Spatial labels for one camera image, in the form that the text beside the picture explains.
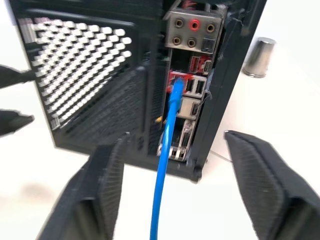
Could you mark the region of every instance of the ventilation holes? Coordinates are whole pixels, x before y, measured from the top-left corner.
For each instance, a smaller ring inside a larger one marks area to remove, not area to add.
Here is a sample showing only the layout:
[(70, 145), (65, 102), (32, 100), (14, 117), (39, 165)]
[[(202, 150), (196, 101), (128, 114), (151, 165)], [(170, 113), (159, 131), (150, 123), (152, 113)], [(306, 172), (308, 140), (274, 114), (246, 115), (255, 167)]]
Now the ventilation holes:
[(132, 55), (126, 50), (132, 39), (124, 29), (60, 19), (28, 24), (35, 31), (34, 41), (42, 45), (32, 65), (56, 129), (65, 126)]

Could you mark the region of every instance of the silver cup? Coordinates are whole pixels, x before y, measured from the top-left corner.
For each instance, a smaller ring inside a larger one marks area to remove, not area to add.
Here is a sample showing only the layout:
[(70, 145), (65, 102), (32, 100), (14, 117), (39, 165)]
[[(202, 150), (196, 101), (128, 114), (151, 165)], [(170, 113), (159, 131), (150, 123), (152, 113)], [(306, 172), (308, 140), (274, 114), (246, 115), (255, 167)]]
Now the silver cup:
[(271, 53), (276, 41), (259, 37), (244, 68), (243, 73), (253, 78), (264, 78), (267, 74)]

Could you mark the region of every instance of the white background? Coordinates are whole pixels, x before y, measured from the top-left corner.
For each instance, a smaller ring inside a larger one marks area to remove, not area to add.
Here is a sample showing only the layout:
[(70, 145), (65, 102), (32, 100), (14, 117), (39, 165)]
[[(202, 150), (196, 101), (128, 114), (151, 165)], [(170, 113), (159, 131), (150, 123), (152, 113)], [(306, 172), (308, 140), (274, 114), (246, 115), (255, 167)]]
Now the white background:
[[(198, 184), (167, 176), (159, 239), (256, 240), (223, 140), (237, 130), (270, 141), (320, 193), (320, 66), (316, 0), (268, 0), (256, 31), (278, 44), (266, 78), (243, 74), (230, 98)], [(0, 64), (27, 70), (20, 40), (0, 0)], [(0, 138), (0, 239), (33, 240), (86, 155), (54, 148), (32, 83), (0, 90), (0, 108), (35, 121)], [(115, 240), (149, 238), (156, 174), (125, 166)]]

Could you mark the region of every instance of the blue ethernet cable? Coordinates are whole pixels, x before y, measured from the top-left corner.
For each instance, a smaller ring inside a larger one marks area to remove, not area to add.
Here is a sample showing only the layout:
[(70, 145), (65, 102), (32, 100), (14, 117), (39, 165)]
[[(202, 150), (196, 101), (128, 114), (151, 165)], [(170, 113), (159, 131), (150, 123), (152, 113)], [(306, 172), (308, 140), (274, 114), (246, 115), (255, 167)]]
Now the blue ethernet cable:
[(178, 77), (178, 79), (175, 81), (173, 85), (172, 93), (169, 98), (169, 112), (168, 112), (164, 132), (163, 132), (162, 149), (161, 149), (161, 155), (159, 159), (158, 171), (156, 175), (155, 188), (154, 188), (154, 196), (153, 196), (150, 240), (158, 239), (158, 223), (159, 223), (161, 198), (162, 198), (162, 192), (164, 189), (171, 141), (174, 134), (177, 112), (180, 109), (183, 89), (184, 89), (184, 81), (181, 77)]

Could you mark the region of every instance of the black pc tower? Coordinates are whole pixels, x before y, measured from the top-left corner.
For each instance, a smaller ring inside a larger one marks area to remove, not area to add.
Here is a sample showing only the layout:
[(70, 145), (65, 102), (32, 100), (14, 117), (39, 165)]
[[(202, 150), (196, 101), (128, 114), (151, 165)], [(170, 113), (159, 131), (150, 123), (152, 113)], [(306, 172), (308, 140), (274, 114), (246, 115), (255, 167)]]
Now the black pc tower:
[(266, 0), (10, 0), (54, 143), (89, 154), (129, 133), (156, 170), (168, 96), (185, 86), (167, 173), (197, 182)]

